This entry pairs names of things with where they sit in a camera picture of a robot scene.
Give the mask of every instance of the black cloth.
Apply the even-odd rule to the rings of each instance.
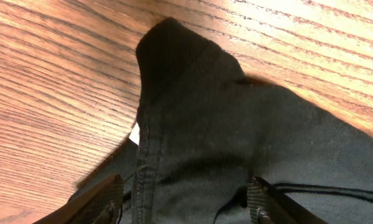
[[[286,88],[251,83],[234,57],[174,19],[136,52],[140,144],[128,141],[88,184],[134,174],[121,223],[250,224],[252,174],[328,223],[373,223],[367,134]]]

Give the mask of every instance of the wooden surface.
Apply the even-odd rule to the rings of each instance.
[[[136,45],[168,16],[373,136],[373,0],[0,0],[0,223],[63,205],[128,135]]]

